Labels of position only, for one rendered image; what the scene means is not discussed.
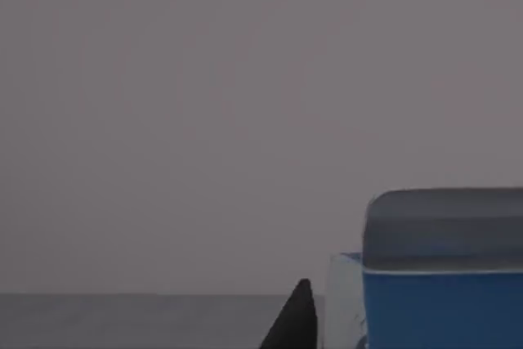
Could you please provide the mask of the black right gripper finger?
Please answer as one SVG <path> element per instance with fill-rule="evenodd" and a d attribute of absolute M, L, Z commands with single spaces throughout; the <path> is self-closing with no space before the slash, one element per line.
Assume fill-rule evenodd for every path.
<path fill-rule="evenodd" d="M 259 349 L 316 349 L 318 316 L 311 282 L 301 279 Z"/>

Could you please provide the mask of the blue bottle with grey cap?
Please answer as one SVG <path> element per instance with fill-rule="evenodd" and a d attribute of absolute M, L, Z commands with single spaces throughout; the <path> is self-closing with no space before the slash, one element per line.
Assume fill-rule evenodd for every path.
<path fill-rule="evenodd" d="M 330 261 L 322 349 L 523 349 L 523 187 L 373 198 Z"/>

